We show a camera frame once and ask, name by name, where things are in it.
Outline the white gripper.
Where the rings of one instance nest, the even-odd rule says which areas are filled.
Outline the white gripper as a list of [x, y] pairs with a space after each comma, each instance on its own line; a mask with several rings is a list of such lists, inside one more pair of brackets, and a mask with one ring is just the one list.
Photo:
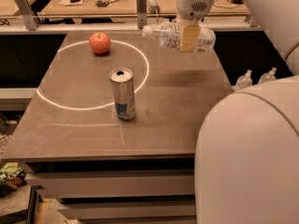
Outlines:
[[[177, 20], [181, 23], [197, 22], [210, 11], [214, 0], [177, 0]], [[196, 24], [184, 24], [180, 32], [180, 50], [192, 51], [201, 27]]]

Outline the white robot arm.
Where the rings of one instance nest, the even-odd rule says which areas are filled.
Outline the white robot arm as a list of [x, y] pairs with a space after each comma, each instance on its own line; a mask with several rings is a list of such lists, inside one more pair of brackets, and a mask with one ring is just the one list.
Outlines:
[[292, 76], [235, 91], [201, 126], [196, 224], [299, 224], [299, 0], [243, 0]]

